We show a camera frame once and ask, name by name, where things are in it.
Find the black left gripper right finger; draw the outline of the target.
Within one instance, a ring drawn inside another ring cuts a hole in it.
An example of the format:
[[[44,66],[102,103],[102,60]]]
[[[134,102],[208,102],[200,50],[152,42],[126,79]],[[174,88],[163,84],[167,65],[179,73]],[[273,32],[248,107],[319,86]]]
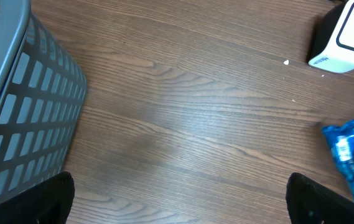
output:
[[[354,202],[294,172],[286,190],[292,224],[354,224]]]

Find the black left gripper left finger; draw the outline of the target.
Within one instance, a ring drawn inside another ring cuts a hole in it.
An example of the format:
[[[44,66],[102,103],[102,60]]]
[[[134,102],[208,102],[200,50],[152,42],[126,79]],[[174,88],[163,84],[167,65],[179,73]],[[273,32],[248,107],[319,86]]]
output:
[[[65,224],[75,185],[71,173],[61,172],[0,204],[3,224]]]

